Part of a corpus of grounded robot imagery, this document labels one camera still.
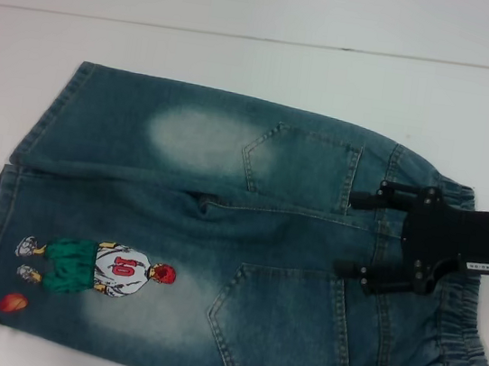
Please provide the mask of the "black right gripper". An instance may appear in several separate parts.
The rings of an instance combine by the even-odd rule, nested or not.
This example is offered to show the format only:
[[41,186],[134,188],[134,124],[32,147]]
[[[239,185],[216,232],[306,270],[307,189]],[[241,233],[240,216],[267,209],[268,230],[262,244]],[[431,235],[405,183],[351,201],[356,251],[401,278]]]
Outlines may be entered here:
[[463,210],[446,202],[440,189],[383,180],[373,193],[351,192],[356,210],[392,209],[407,213],[402,265],[336,260],[341,279],[357,280],[365,294],[429,294],[447,274],[489,276],[489,212]]

